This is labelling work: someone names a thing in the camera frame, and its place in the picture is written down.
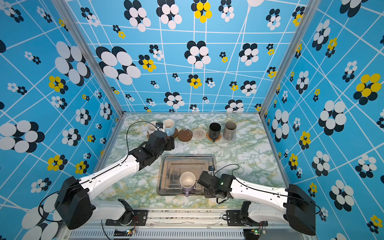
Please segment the black metal mug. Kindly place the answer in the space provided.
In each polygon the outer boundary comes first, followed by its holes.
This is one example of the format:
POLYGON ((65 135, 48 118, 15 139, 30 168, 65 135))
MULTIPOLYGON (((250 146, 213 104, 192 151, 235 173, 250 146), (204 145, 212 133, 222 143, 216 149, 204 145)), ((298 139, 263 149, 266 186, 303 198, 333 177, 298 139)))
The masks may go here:
POLYGON ((209 125, 209 133, 208 136, 209 138, 215 142, 220 138, 221 134, 221 125, 219 123, 211 123, 209 125))

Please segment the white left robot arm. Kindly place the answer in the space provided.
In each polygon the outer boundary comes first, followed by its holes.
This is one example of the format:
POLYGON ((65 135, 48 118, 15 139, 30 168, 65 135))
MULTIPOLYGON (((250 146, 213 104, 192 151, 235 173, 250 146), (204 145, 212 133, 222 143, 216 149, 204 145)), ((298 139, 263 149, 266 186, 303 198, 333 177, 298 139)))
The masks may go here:
POLYGON ((92 175, 66 179, 55 202, 55 209, 68 229, 77 229, 89 221, 113 220, 121 225, 132 222, 132 207, 123 199, 114 202, 95 201, 95 198, 121 179, 150 166, 164 151, 175 148, 175 139, 165 132, 154 131, 120 161, 92 175))

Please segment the white mug purple handle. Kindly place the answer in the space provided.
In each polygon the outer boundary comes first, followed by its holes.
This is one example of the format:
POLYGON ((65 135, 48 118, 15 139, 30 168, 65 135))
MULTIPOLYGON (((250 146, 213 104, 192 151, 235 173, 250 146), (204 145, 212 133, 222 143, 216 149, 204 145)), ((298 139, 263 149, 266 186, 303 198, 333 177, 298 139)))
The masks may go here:
POLYGON ((184 172, 180 176, 180 185, 182 190, 185 192, 185 197, 188 197, 195 189, 196 176, 192 172, 184 172))

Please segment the multicolour woven round coaster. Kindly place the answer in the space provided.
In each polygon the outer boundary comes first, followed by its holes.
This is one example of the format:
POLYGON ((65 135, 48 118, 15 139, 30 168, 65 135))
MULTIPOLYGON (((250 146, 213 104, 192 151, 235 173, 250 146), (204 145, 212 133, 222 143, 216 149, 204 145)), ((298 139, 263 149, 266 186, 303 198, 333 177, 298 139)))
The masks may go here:
POLYGON ((196 140, 203 140, 207 136, 207 131, 203 128, 193 130, 193 138, 196 140))

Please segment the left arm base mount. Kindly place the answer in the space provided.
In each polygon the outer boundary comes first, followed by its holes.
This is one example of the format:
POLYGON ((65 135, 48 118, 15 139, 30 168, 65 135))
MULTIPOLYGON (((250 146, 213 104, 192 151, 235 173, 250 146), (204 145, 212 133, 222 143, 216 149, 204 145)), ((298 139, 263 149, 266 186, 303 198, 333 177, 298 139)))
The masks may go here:
POLYGON ((123 214, 118 220, 107 219, 106 226, 145 226, 148 210, 131 210, 123 214))

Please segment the white ceramic mug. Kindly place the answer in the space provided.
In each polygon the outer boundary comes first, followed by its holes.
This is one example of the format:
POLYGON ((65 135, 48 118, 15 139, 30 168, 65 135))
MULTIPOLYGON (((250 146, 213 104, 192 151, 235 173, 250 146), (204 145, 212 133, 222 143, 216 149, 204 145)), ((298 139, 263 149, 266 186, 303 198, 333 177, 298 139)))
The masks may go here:
POLYGON ((154 131, 157 130, 157 122, 152 121, 147 124, 147 133, 148 135, 151 135, 154 131))

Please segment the rusty brown round coaster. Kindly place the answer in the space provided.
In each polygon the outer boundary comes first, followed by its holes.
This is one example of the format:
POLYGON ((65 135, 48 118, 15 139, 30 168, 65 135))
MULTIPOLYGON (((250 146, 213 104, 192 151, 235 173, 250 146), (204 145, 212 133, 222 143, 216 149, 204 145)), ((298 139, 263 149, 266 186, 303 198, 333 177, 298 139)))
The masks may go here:
POLYGON ((178 132, 178 139, 182 142, 188 142, 193 138, 193 132, 189 129, 182 129, 178 132))

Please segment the stainless steel mug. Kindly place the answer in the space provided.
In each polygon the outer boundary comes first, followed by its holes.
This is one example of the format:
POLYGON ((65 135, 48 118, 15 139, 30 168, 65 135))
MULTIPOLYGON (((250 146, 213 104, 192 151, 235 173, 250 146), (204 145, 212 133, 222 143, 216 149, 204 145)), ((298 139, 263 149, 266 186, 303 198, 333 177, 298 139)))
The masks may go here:
POLYGON ((227 141, 232 141, 236 136, 237 124, 235 122, 226 122, 223 132, 223 138, 227 141))

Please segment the dark brown round wooden coaster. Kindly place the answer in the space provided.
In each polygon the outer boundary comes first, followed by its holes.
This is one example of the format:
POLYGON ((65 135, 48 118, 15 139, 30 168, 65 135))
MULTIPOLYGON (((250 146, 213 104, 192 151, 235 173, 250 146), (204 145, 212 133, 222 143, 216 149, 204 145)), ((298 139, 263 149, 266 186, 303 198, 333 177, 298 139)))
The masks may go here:
POLYGON ((174 134, 172 135, 172 137, 173 138, 176 138, 177 136, 178 136, 178 129, 177 128, 175 128, 175 132, 174 132, 174 134))

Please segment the tan rattan round coaster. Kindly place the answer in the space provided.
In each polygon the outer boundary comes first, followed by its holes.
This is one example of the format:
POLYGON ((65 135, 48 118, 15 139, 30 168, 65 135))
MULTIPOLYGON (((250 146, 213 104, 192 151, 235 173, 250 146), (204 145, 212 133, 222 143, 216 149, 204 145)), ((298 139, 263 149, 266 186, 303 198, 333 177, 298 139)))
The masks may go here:
POLYGON ((217 142, 217 141, 221 140, 221 138, 222 138, 222 134, 219 134, 219 136, 218 136, 216 139, 214 139, 214 140, 210 138, 210 136, 209 136, 208 133, 206 134, 206 137, 207 137, 208 140, 211 141, 211 142, 217 142))

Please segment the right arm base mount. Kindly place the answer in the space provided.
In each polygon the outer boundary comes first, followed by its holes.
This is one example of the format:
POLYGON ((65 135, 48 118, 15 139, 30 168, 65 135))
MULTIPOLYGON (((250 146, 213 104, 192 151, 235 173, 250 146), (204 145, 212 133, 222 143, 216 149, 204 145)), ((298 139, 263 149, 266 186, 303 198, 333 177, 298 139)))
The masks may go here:
POLYGON ((267 227, 267 221, 255 222, 249 217, 243 217, 240 210, 227 210, 223 215, 223 219, 227 222, 229 227, 267 227))

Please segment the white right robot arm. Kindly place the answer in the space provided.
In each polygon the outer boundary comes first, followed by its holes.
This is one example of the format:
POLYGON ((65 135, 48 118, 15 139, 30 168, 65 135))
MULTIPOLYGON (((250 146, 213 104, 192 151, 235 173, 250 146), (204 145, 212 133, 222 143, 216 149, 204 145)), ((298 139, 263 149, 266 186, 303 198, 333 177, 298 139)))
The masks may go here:
POLYGON ((241 219, 252 222, 281 222, 302 234, 316 235, 316 203, 299 186, 274 188, 252 184, 233 175, 213 176, 202 172, 197 181, 211 196, 217 199, 244 201, 241 219))

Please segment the white mug blue handle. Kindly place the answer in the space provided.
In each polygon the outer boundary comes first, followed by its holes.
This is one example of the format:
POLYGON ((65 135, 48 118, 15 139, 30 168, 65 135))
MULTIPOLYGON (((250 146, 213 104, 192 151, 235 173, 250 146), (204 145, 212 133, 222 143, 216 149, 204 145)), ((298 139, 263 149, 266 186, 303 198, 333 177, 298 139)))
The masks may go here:
POLYGON ((167 134, 167 136, 173 136, 175 134, 176 128, 175 128, 175 122, 172 119, 167 119, 163 121, 164 125, 164 131, 167 134))

